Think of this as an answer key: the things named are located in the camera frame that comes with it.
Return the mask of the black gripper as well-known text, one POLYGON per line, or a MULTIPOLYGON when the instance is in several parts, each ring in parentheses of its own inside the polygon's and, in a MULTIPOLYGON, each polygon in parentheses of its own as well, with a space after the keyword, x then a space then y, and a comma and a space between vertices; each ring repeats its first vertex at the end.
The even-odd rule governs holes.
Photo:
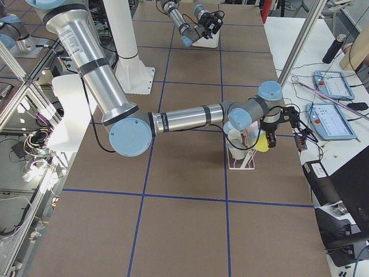
POLYGON ((202 36, 204 38, 212 38, 216 35, 223 25, 224 13, 216 11, 212 13, 205 12, 200 17, 200 25, 204 28, 202 36))
POLYGON ((289 122, 292 129, 299 128, 303 142, 310 140, 318 142, 314 132, 303 122, 300 121, 299 113, 294 107, 274 106, 269 114, 263 119, 263 130, 266 133, 274 133, 279 124, 289 122))

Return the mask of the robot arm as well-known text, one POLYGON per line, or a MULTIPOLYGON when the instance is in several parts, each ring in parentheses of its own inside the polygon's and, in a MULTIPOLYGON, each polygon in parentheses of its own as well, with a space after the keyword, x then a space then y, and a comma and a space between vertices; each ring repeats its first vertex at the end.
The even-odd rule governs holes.
POLYGON ((179 1, 156 1, 160 3, 161 13, 171 19, 181 35, 185 47, 193 46, 201 39, 210 40, 219 32, 224 24, 225 12, 217 10, 210 12, 203 4, 194 8, 196 21, 178 9, 179 1))
POLYGON ((222 131, 234 149, 247 152, 229 131, 258 124, 254 146, 276 146, 276 132, 288 123, 301 140, 312 130, 295 104, 285 104, 272 55, 265 40, 259 53, 243 51, 248 26, 231 39, 222 32, 215 49, 193 43, 209 28, 211 14, 194 8, 198 22, 188 25, 176 1, 143 3, 134 23, 127 1, 104 1, 103 8, 118 56, 112 66, 101 46, 87 1, 30 1, 46 30, 54 34, 74 64, 84 97, 94 99, 110 152, 125 157, 145 153, 159 134, 208 126, 222 131))

